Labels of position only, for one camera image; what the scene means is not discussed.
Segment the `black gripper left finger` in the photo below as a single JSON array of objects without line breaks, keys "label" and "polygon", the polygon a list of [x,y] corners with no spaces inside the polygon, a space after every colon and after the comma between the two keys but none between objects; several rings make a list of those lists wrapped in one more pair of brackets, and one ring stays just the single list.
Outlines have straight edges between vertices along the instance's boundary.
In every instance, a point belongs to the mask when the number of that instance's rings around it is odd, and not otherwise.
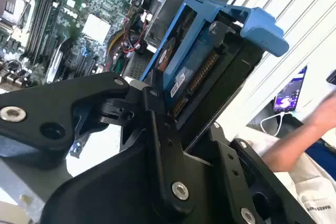
[{"label": "black gripper left finger", "polygon": [[126,129],[131,145],[125,150],[165,140],[181,144],[160,90],[137,89],[105,72],[2,94],[1,158],[55,169],[75,140],[109,124]]}]

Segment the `person's bare hand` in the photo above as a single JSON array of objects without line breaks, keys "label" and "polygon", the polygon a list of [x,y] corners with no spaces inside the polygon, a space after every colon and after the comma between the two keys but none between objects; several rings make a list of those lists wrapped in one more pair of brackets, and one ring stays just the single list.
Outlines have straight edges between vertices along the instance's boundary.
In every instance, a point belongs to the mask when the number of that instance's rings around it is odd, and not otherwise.
[{"label": "person's bare hand", "polygon": [[335,93],[326,98],[311,114],[310,123],[320,132],[335,128]]}]

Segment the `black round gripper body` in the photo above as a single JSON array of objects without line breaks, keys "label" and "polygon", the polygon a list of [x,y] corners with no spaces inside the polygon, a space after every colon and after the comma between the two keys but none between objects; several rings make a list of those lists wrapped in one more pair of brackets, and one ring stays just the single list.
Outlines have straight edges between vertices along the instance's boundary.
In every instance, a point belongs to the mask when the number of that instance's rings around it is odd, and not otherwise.
[{"label": "black round gripper body", "polygon": [[236,152],[217,141],[206,157],[171,140],[135,144],[61,185],[41,223],[221,223],[232,220],[226,164]]}]

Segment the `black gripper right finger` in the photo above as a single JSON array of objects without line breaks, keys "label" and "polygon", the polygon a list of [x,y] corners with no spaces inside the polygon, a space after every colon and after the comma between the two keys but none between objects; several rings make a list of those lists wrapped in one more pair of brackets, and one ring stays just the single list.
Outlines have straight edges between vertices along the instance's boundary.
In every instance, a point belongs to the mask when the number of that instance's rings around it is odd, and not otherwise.
[{"label": "black gripper right finger", "polygon": [[217,123],[209,136],[230,223],[314,222],[246,141],[229,142]]}]

